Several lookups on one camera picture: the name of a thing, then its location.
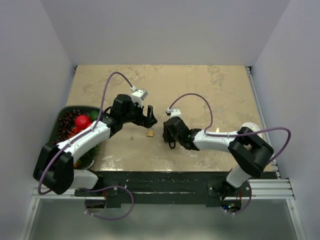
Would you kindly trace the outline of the black padlock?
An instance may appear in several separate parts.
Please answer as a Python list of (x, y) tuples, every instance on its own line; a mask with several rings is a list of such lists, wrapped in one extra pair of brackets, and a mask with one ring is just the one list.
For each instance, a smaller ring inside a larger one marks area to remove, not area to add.
[(169, 137), (167, 138), (167, 143), (168, 143), (170, 149), (175, 149), (175, 147), (176, 147), (176, 141), (175, 141), (175, 139), (174, 139), (172, 136), (169, 136)]

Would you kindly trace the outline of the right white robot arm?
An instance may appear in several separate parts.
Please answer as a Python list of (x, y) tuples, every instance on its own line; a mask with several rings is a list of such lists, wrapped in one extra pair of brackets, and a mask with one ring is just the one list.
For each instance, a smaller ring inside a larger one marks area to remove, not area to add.
[(190, 151), (214, 150), (230, 153), (237, 162), (223, 181), (223, 192), (235, 196), (241, 185), (251, 177), (261, 177), (274, 153), (274, 149), (254, 134), (248, 124), (239, 131), (231, 133), (205, 132), (200, 128), (189, 129), (180, 117), (171, 117), (163, 123), (164, 141), (168, 144), (179, 143)]

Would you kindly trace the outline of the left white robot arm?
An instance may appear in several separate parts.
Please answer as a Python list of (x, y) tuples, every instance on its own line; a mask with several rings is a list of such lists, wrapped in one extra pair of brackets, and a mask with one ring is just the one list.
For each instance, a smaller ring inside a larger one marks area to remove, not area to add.
[(148, 105), (147, 115), (143, 114), (143, 101), (148, 93), (143, 89), (130, 95), (119, 94), (114, 99), (110, 111), (102, 113), (84, 131), (58, 144), (45, 144), (39, 154), (33, 178), (39, 186), (61, 195), (69, 188), (86, 189), (92, 196), (99, 196), (104, 184), (99, 177), (83, 169), (75, 169), (74, 164), (85, 153), (119, 132), (126, 123), (150, 129), (158, 121), (153, 107)]

